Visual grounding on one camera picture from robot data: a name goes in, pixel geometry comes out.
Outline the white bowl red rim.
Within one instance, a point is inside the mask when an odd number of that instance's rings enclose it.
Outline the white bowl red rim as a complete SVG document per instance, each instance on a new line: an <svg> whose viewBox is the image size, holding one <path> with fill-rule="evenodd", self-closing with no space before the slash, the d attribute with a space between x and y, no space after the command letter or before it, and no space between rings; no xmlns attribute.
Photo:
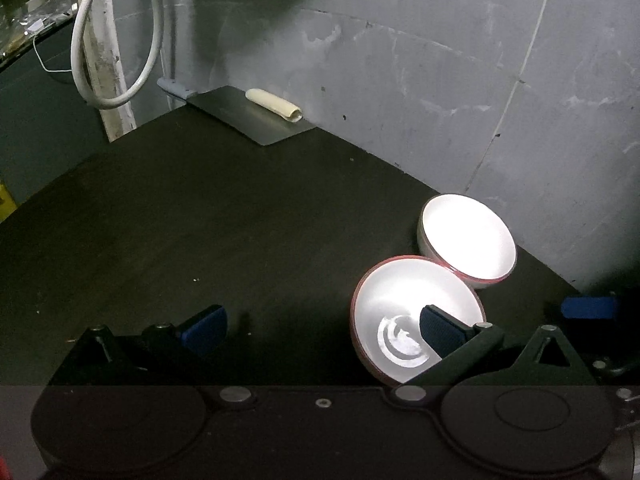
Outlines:
<svg viewBox="0 0 640 480"><path fill-rule="evenodd" d="M442 360L420 333L420 313L429 304L470 327L486 320L477 294L424 257L389 258L358 283L350 305L352 341L359 359L387 385L404 384Z"/></svg>
<svg viewBox="0 0 640 480"><path fill-rule="evenodd" d="M454 272L472 289L509 277L518 262L513 236L489 207L460 194L430 198L416 226L420 254Z"/></svg>

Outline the steel cleaver knife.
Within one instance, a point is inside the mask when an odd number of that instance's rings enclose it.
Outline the steel cleaver knife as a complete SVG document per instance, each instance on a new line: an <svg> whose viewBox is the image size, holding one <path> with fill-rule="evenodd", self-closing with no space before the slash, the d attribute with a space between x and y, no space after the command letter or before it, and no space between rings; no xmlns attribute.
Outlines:
<svg viewBox="0 0 640 480"><path fill-rule="evenodd" d="M261 146L276 144L314 128L301 112L292 110L285 118L262 106L265 100L252 101L244 91L231 86L198 93L175 79L160 77L156 83L168 96L221 120Z"/></svg>

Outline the cream rolled cloth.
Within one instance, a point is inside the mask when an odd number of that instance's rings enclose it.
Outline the cream rolled cloth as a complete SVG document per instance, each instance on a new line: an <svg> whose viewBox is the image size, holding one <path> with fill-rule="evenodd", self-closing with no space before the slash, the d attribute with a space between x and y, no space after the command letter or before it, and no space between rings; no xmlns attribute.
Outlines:
<svg viewBox="0 0 640 480"><path fill-rule="evenodd" d="M303 112L296 104L266 90L251 88L245 91L245 97L291 124L296 124L303 119Z"/></svg>

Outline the yellow bin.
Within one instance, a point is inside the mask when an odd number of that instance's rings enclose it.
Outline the yellow bin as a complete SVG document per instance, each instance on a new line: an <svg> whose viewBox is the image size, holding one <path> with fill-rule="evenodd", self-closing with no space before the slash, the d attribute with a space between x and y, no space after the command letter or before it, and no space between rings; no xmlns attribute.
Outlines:
<svg viewBox="0 0 640 480"><path fill-rule="evenodd" d="M17 206L11 193L3 184L0 184L0 222L9 218L16 210Z"/></svg>

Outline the dark cabinet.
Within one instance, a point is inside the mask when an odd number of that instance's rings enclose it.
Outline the dark cabinet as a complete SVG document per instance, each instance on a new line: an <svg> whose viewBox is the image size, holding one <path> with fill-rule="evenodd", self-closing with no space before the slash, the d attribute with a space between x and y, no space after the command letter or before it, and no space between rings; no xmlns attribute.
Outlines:
<svg viewBox="0 0 640 480"><path fill-rule="evenodd" d="M1 70L1 183L18 204L107 144L68 71L71 36L49 32Z"/></svg>

